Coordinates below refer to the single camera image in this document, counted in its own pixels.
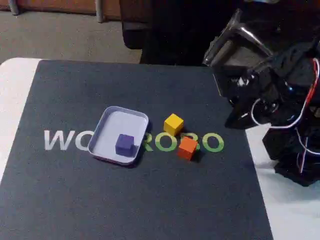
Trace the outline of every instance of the small tray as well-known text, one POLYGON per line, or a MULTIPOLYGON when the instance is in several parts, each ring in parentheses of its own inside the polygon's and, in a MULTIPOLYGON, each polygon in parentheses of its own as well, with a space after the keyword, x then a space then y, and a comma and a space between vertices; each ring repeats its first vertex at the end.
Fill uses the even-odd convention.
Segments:
POLYGON ((148 116, 142 112, 110 106, 104 111, 96 126, 88 150, 98 159, 129 165, 137 157, 148 123, 148 116), (116 154, 116 142, 120 134, 134 137, 135 148, 130 157, 116 154))

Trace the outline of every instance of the yellow cube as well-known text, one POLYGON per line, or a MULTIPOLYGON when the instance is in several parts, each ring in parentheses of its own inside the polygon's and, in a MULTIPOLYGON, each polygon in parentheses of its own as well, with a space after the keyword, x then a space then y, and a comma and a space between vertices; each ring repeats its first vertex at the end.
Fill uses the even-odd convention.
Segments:
POLYGON ((184 127, 184 120, 172 113, 165 121, 163 130, 170 134, 171 136, 175 136, 177 133, 181 131, 184 127))

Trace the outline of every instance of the white table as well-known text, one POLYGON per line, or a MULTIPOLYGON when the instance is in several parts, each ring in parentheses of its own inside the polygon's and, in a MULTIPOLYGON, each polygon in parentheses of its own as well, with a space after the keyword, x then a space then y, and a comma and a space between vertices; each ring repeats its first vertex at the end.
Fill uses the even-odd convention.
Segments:
MULTIPOLYGON (((0 66, 0 179, 8 160, 25 102, 41 59, 13 58, 0 66)), ((275 240, 320 238, 320 182, 302 187, 275 174, 262 143, 268 130, 246 131, 271 231, 275 240)))

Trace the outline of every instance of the orange cube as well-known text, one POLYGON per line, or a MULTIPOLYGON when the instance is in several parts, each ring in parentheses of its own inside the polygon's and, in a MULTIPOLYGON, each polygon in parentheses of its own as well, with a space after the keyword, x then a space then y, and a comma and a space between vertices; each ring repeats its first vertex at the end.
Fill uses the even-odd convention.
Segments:
POLYGON ((191 160, 194 155, 198 142, 185 136, 179 145, 178 156, 187 160, 191 160))

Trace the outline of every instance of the white letter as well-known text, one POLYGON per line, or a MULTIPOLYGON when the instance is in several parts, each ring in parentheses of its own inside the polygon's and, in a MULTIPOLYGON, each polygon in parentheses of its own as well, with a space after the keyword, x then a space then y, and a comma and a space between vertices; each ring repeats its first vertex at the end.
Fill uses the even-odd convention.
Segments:
POLYGON ((56 131, 54 137, 52 138, 52 141, 50 142, 50 131, 44 130, 44 149, 51 150, 54 147, 56 141, 59 139, 60 149, 63 151, 67 150, 67 148, 71 142, 71 139, 75 135, 75 132, 76 131, 70 131, 69 135, 65 141, 64 140, 64 132, 63 131, 56 131))
POLYGON ((75 145, 78 149, 82 150, 82 151, 88 151, 88 146, 82 146, 81 145, 81 139, 84 135, 93 135, 94 132, 93 131, 83 131, 83 132, 80 132, 78 134, 78 136, 76 136, 75 138, 75 145))

